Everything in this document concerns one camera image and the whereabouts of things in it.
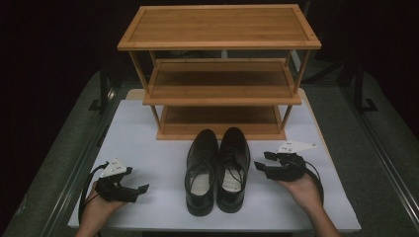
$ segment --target white tabletop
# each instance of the white tabletop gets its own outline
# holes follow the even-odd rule
[[[280,107],[282,115],[286,107]],[[94,167],[119,158],[132,173],[122,185],[136,189],[149,184],[148,192],[117,211],[107,227],[130,230],[183,231],[248,231],[295,232],[311,229],[305,213],[289,193],[257,171],[253,161],[279,165],[264,158],[264,151],[275,152],[283,141],[249,140],[252,163],[242,208],[224,213],[214,204],[212,212],[203,217],[191,215],[186,207],[184,178],[186,158],[192,140],[156,140],[157,127],[150,107],[142,101],[121,101]],[[361,229],[351,207],[332,159],[323,143],[314,116],[307,105],[293,107],[286,133],[289,140],[315,143],[317,148],[298,152],[313,164],[324,187],[324,206],[340,231]],[[78,227],[78,205],[68,222]]]

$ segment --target human hand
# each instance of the human hand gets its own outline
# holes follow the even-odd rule
[[[308,215],[318,237],[340,236],[332,220],[326,213],[314,180],[307,174],[292,182],[277,181],[293,196],[295,202]]]
[[[106,224],[111,215],[126,205],[123,201],[107,201],[99,196],[95,190],[96,182],[93,183],[92,191],[86,198],[86,207],[76,237],[95,236]]]
[[[302,209],[308,210],[313,207],[322,206],[317,186],[309,175],[304,174],[300,179],[292,182],[276,182],[290,192],[295,202]]]

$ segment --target wooden shelf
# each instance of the wooden shelf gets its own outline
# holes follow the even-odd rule
[[[157,60],[145,105],[300,105],[284,59]]]
[[[318,49],[296,4],[141,6],[119,50]]]
[[[219,139],[237,126],[247,139],[286,139],[292,107],[312,49],[320,41],[296,4],[141,6],[118,44],[128,51],[158,125],[157,139]],[[286,49],[287,58],[156,58],[154,50]],[[292,77],[292,51],[306,51]],[[148,50],[147,82],[136,56]],[[288,106],[282,118],[278,105]],[[155,106],[163,106],[160,116]]]
[[[284,140],[278,106],[269,107],[164,107],[157,139],[194,139],[212,129],[218,139],[232,126],[249,140]]]

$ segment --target pair of shoes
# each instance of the pair of shoes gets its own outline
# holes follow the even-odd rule
[[[216,182],[218,207],[224,212],[237,212],[243,205],[249,165],[249,146],[239,128],[231,127],[225,132],[219,150],[213,131],[201,131],[192,143],[187,159],[188,211],[195,216],[212,211]]]

